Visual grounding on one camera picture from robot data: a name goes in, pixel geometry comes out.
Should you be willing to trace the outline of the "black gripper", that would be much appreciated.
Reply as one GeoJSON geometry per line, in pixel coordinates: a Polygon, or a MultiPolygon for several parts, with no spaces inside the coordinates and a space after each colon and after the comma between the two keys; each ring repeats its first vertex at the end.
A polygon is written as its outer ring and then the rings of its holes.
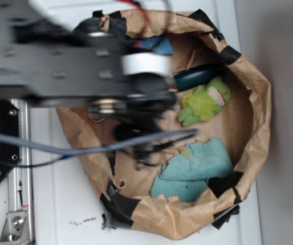
{"type": "Polygon", "coordinates": [[[155,120],[171,110],[176,95],[170,92],[171,59],[155,53],[95,56],[91,62],[98,98],[88,111],[92,120],[114,118],[117,141],[161,132],[155,120]]]}

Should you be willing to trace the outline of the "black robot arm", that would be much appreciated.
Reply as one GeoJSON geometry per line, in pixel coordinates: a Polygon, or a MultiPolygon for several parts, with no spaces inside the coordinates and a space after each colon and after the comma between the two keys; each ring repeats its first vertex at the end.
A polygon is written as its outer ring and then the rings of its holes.
{"type": "Polygon", "coordinates": [[[145,125],[171,109],[170,61],[104,32],[97,19],[76,33],[27,1],[0,1],[0,100],[36,107],[88,107],[97,115],[145,125]]]}

